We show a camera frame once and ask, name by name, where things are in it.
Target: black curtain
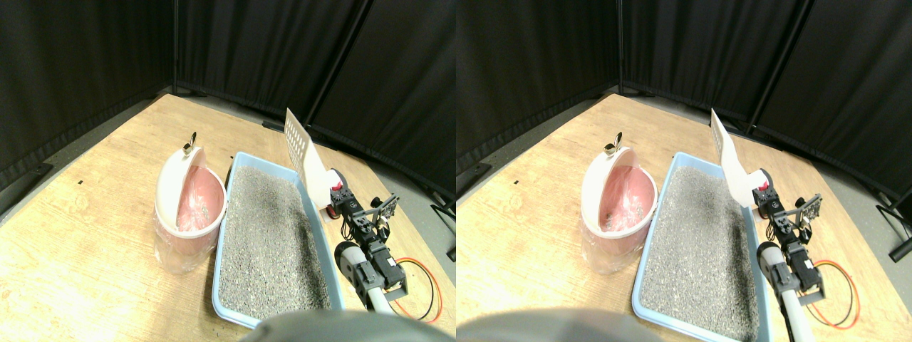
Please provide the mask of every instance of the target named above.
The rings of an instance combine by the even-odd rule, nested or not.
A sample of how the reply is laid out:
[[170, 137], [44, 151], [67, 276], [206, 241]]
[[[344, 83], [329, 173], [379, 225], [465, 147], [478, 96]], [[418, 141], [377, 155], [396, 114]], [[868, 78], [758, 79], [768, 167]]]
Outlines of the black curtain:
[[446, 197], [455, 193], [453, 1], [375, 1], [312, 121]]
[[624, 87], [747, 120], [803, 1], [622, 1]]
[[0, 2], [0, 189], [171, 81], [171, 0]]
[[898, 198], [912, 186], [912, 3], [815, 2], [759, 123]]
[[617, 2], [464, 1], [457, 173], [614, 86]]
[[358, 0], [181, 0], [178, 82], [302, 121], [358, 20]]

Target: cable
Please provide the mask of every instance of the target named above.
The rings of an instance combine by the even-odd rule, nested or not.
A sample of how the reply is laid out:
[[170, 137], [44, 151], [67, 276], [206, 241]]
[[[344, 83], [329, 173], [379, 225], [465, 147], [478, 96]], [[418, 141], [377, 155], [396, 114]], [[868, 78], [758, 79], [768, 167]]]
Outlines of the cable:
[[424, 317], [427, 317], [428, 314], [430, 314], [430, 309], [434, 307], [434, 282], [432, 280], [430, 280], [430, 273], [428, 272], [428, 270], [424, 269], [424, 267], [421, 267], [421, 265], [419, 265], [411, 260], [402, 260], [402, 262], [400, 262], [400, 264], [405, 264], [405, 263], [415, 264], [418, 268], [421, 269], [421, 271], [424, 272], [424, 275], [426, 275], [428, 277], [428, 285], [430, 286], [430, 304], [428, 305], [428, 310], [426, 310], [424, 312], [424, 315], [421, 315], [421, 317], [418, 317], [418, 320], [422, 320], [422, 319], [424, 319]]
[[[437, 320], [440, 319], [440, 314], [443, 313], [443, 293], [440, 290], [440, 284], [437, 284], [437, 277], [434, 276], [434, 273], [432, 273], [430, 270], [428, 270], [428, 267], [426, 267], [424, 264], [422, 264], [420, 261], [416, 260], [415, 258], [411, 258], [411, 257], [407, 257], [407, 256], [401, 257], [399, 259], [396, 259], [396, 262], [398, 263], [400, 260], [410, 260], [410, 261], [414, 262], [415, 264], [418, 264], [419, 267], [423, 268], [426, 272], [428, 272], [428, 275], [430, 275], [430, 279], [433, 281], [432, 286], [437, 286], [437, 296], [438, 296], [438, 302], [439, 302], [437, 305], [437, 315], [434, 317], [434, 319], [428, 321], [427, 323], [431, 324], [431, 323], [437, 322]], [[402, 310], [402, 312], [405, 313], [406, 316], [408, 316], [409, 318], [412, 318], [412, 315], [410, 315], [409, 312], [406, 311], [405, 308], [402, 307], [401, 304], [399, 304], [399, 300], [394, 300], [393, 302], [396, 303], [396, 306], [398, 306], [399, 309]]]
[[[832, 266], [833, 268], [836, 268], [836, 266], [833, 266], [832, 264], [822, 264], [822, 266]], [[845, 277], [845, 283], [849, 285], [849, 309], [845, 312], [845, 316], [843, 317], [843, 319], [841, 321], [839, 321], [839, 323], [836, 323], [837, 326], [845, 323], [845, 321], [847, 321], [849, 319], [849, 315], [852, 315], [852, 306], [855, 304], [855, 293], [852, 292], [852, 283], [849, 282], [849, 276], [846, 275], [845, 273], [842, 273], [842, 275], [843, 275], [843, 277]], [[807, 308], [807, 312], [811, 313], [811, 317], [816, 319], [817, 322], [820, 322], [820, 324], [822, 324], [822, 325], [829, 326], [823, 320], [818, 318], [817, 315], [814, 314], [814, 311], [811, 311], [810, 306], [805, 306], [805, 308]]]
[[817, 315], [820, 316], [820, 318], [822, 318], [822, 320], [823, 320], [824, 322], [826, 322], [826, 324], [827, 324], [828, 326], [832, 326], [832, 327], [834, 327], [834, 328], [836, 328], [836, 329], [839, 329], [839, 330], [847, 330], [847, 329], [850, 329], [850, 328], [852, 328], [852, 326], [855, 326], [855, 323], [858, 323], [858, 318], [861, 317], [861, 296], [858, 295], [858, 287], [855, 286], [855, 280], [852, 280], [852, 277], [848, 274], [848, 272], [845, 271], [845, 269], [844, 269], [842, 266], [840, 266], [839, 264], [837, 264], [837, 263], [835, 263], [835, 262], [833, 262], [833, 261], [821, 260], [821, 261], [818, 261], [818, 262], [814, 263], [814, 267], [816, 267], [817, 265], [820, 265], [820, 264], [831, 264], [831, 265], [835, 266], [836, 268], [838, 268], [839, 271], [842, 272], [847, 278], [849, 278], [849, 284], [852, 285], [852, 290], [855, 291], [855, 296], [858, 297], [858, 305], [857, 305], [857, 308], [856, 308], [856, 310], [855, 310], [855, 319], [852, 320], [852, 324], [850, 324], [849, 326], [838, 326], [838, 325], [835, 325], [835, 324], [833, 324], [833, 323], [830, 323], [830, 321], [829, 321], [828, 319], [826, 319], [826, 317], [824, 317], [823, 314], [820, 313], [820, 309], [818, 309], [816, 305], [814, 305], [813, 303], [811, 303], [811, 307], [814, 308], [814, 311], [817, 312]]
[[339, 233], [342, 235], [342, 238], [345, 239], [345, 241], [352, 241], [355, 239], [355, 236], [353, 236], [351, 229], [348, 231], [345, 230], [346, 225], [347, 223], [345, 219], [342, 219], [342, 227], [339, 228]]

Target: litter box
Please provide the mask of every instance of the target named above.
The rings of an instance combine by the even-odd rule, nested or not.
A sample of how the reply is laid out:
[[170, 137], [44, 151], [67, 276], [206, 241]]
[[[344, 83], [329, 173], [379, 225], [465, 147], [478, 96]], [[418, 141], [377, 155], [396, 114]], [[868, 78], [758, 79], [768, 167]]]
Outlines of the litter box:
[[[322, 220], [320, 219], [320, 215], [318, 214], [314, 203], [311, 202], [310, 197], [307, 196], [307, 191], [304, 188], [304, 184], [301, 182], [301, 179], [298, 178], [297, 172], [286, 167], [279, 166], [273, 162], [256, 158], [250, 154], [237, 152], [237, 154], [234, 155], [234, 163], [232, 164], [231, 173], [228, 175], [228, 202], [231, 201], [231, 189], [234, 181], [234, 172], [242, 166], [252, 166], [257, 170], [263, 171], [269, 175], [288, 180], [292, 182], [295, 187], [297, 187], [298, 192], [301, 193], [301, 202], [304, 204], [304, 212], [307, 214], [307, 218], [310, 220], [310, 228], [314, 235], [314, 245], [316, 247], [317, 258], [320, 261], [320, 271], [323, 272], [323, 276], [326, 279], [326, 292], [329, 295], [329, 305], [334, 310], [343, 310], [345, 308], [345, 305], [342, 301], [342, 287], [339, 285], [339, 279], [336, 273], [336, 263], [333, 262], [333, 255], [329, 249], [329, 242], [326, 239], [326, 234], [323, 232], [323, 224], [321, 222]], [[219, 277], [222, 270], [223, 252], [221, 245], [224, 239], [225, 229], [230, 227], [227, 222], [228, 215], [225, 215], [225, 218], [222, 220], [222, 230], [219, 232], [219, 247], [215, 252], [215, 275], [212, 278], [212, 306], [215, 307], [215, 313], [218, 314], [219, 317], [237, 323], [241, 326], [246, 326], [253, 329], [256, 327], [256, 325], [260, 324], [259, 319], [224, 307], [222, 306], [222, 302], [219, 300]]]
[[[643, 257], [640, 259], [639, 268], [637, 269], [637, 280], [633, 286], [633, 311], [637, 316], [649, 322], [679, 331], [683, 334], [696, 337], [706, 341], [734, 341], [729, 337], [709, 331], [705, 328], [694, 326], [690, 323], [678, 320], [675, 317], [661, 314], [655, 310], [643, 307], [640, 304], [640, 290], [643, 283], [643, 274], [646, 272], [646, 261], [649, 256], [649, 247], [652, 243], [652, 234], [656, 231], [659, 214], [662, 210], [662, 203], [665, 199], [665, 189], [671, 181], [675, 170], [681, 166], [690, 166], [697, 170], [703, 171], [713, 177], [724, 178], [722, 167], [708, 161], [701, 160], [684, 152], [675, 154], [671, 167], [668, 168], [668, 175], [665, 177], [665, 183], [662, 185], [662, 193], [658, 197], [658, 208], [652, 224], [649, 227], [649, 233], [646, 237], [646, 244], [643, 246]], [[751, 258], [751, 270], [753, 272], [753, 282], [757, 295], [757, 315], [760, 321], [759, 331], [757, 332], [757, 341], [772, 341], [772, 322], [770, 316], [770, 298], [766, 290], [766, 278], [757, 265], [757, 248], [760, 246], [760, 239], [757, 236], [757, 227], [754, 224], [753, 212], [751, 208], [741, 208], [741, 214], [744, 216], [745, 228], [747, 229], [748, 253]]]

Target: wooden table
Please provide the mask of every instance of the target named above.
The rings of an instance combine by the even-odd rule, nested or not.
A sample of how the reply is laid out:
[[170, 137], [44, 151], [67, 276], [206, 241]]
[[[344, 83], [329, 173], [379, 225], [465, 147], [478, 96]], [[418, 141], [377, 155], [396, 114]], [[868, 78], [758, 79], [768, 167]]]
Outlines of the wooden table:
[[[630, 304], [639, 262], [611, 275], [592, 271], [580, 251], [580, 185], [589, 162], [624, 132], [622, 144], [661, 186], [672, 156], [684, 151], [717, 161], [710, 128], [660, 109], [612, 95], [553, 132], [503, 168], [458, 210], [460, 282], [458, 321], [504, 311], [551, 306], [594, 307], [634, 315]], [[807, 160], [733, 137], [747, 171], [764, 168], [783, 203], [799, 196], [824, 198], [808, 249], [814, 260], [840, 263], [855, 279], [861, 297], [858, 324], [849, 330], [823, 326], [808, 315], [817, 340], [912, 338], [912, 318], [839, 199]], [[758, 223], [761, 238], [767, 223]], [[828, 299], [818, 307], [840, 319], [848, 285], [825, 267]], [[787, 340], [782, 315], [772, 300], [777, 340]], [[688, 337], [640, 320], [666, 340]]]
[[[155, 260], [152, 225], [161, 165], [194, 132], [208, 166], [224, 177], [237, 151], [292, 167], [285, 135], [166, 95], [87, 151], [0, 227], [0, 339], [237, 340], [250, 329], [212, 309], [214, 259], [186, 275]], [[362, 202], [389, 192], [364, 161], [318, 147]], [[340, 221], [325, 223], [331, 248]], [[455, 288], [399, 209], [389, 225], [394, 256], [421, 260], [437, 276], [444, 308], [435, 326], [455, 334]], [[412, 314], [430, 298], [427, 278], [407, 267]], [[346, 307], [362, 309], [346, 285]]]

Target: white bin lid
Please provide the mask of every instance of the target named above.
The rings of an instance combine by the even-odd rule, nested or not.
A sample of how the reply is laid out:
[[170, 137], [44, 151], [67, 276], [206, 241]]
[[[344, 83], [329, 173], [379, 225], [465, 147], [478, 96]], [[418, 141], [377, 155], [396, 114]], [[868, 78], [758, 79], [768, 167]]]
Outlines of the white bin lid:
[[580, 201], [583, 221], [589, 227], [589, 230], [601, 237], [621, 238], [638, 230], [627, 229], [620, 232], [602, 232], [598, 228], [598, 211], [602, 203], [605, 182], [608, 180], [608, 175], [617, 166], [639, 168], [637, 153], [628, 147], [621, 147], [610, 156], [606, 153], [598, 153], [592, 163], [589, 164], [589, 169], [586, 170], [586, 176], [583, 178], [583, 193]]
[[155, 211], [166, 229], [177, 232], [177, 211], [191, 166], [206, 167], [206, 153], [201, 147], [192, 147], [190, 153], [176, 150], [161, 167], [155, 185]]

